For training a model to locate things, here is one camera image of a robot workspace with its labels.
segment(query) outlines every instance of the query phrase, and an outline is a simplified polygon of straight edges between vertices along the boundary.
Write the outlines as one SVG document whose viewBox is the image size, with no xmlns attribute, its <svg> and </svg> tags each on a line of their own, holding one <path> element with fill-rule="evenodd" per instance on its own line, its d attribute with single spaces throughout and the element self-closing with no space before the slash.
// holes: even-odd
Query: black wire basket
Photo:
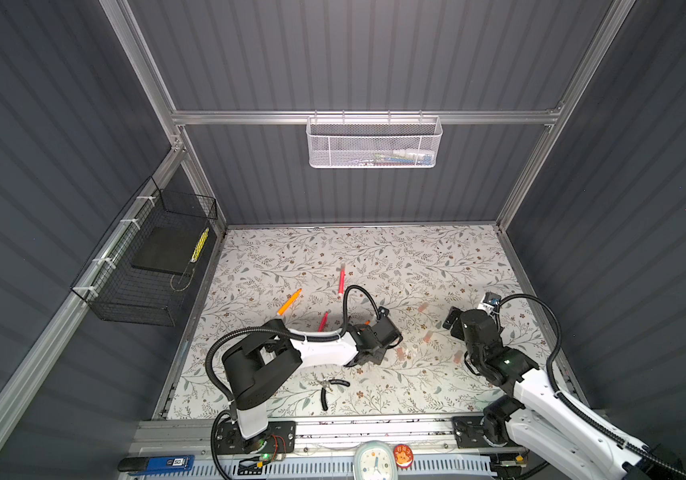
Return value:
<svg viewBox="0 0 686 480">
<path fill-rule="evenodd" d="M 96 259 L 100 246 L 113 232 L 109 227 L 71 290 L 101 320 L 160 326 L 185 323 L 215 248 L 216 220 L 214 198 L 157 189 L 134 219 L 122 220 L 123 232 L 118 241 L 107 254 Z M 160 233 L 172 235 L 173 242 L 168 240 L 167 245 L 183 252 L 185 258 L 177 255 L 172 270 L 139 266 L 138 258 L 148 251 L 147 243 L 153 244 Z M 181 238 L 193 239 L 195 243 L 175 242 Z M 165 256 L 165 249 L 157 248 L 153 253 Z M 94 280 L 86 286 L 77 285 L 94 262 L 98 262 Z"/>
</svg>

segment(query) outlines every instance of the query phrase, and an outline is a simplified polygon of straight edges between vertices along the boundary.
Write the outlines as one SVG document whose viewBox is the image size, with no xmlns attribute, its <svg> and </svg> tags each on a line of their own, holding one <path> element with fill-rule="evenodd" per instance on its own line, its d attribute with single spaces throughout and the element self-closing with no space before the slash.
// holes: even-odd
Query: mounting plate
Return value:
<svg viewBox="0 0 686 480">
<path fill-rule="evenodd" d="M 282 452 L 283 445 L 280 444 L 279 453 L 292 453 L 295 450 L 295 422 L 269 422 L 269 427 L 262 435 L 276 435 L 285 440 L 287 448 Z M 238 423 L 220 422 L 218 431 L 215 433 L 215 451 L 218 455 L 251 453 L 251 445 L 251 442 L 246 442 L 242 438 Z M 269 442 L 269 445 L 273 447 L 274 443 Z"/>
<path fill-rule="evenodd" d="M 458 448 L 489 448 L 491 445 L 484 439 L 484 430 L 481 422 L 484 417 L 455 416 L 452 417 L 452 429 Z M 505 447 L 518 446 L 508 442 Z"/>
</svg>

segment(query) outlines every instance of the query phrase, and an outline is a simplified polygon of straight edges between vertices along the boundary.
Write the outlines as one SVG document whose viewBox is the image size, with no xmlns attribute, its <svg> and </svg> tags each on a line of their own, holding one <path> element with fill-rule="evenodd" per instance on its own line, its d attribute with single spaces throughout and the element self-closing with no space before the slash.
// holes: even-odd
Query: white wire basket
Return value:
<svg viewBox="0 0 686 480">
<path fill-rule="evenodd" d="M 436 165 L 439 117 L 341 114 L 309 117 L 313 168 L 431 168 Z"/>
</svg>

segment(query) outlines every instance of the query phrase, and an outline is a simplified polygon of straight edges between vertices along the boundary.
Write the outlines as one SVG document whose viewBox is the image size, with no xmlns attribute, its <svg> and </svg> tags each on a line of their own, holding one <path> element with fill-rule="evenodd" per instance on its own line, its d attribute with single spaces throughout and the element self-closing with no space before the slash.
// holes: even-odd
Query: orange marker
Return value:
<svg viewBox="0 0 686 480">
<path fill-rule="evenodd" d="M 302 288 L 299 288 L 297 292 L 293 293 L 292 296 L 290 297 L 290 300 L 287 300 L 284 305 L 281 306 L 279 309 L 279 312 L 276 312 L 277 315 L 282 316 L 285 314 L 287 309 L 292 305 L 292 302 L 295 302 L 298 297 L 300 296 L 300 292 L 303 290 Z"/>
</svg>

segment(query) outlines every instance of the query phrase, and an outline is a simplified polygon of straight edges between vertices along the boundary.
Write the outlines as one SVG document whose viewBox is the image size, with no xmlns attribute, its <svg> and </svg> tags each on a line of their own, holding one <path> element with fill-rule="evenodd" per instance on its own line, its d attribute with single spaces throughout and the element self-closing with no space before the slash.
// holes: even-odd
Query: pliers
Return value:
<svg viewBox="0 0 686 480">
<path fill-rule="evenodd" d="M 351 384 L 346 380 L 338 379 L 322 380 L 319 382 L 319 384 L 321 385 L 321 409 L 325 412 L 329 410 L 327 407 L 327 388 L 332 385 L 351 386 Z"/>
</svg>

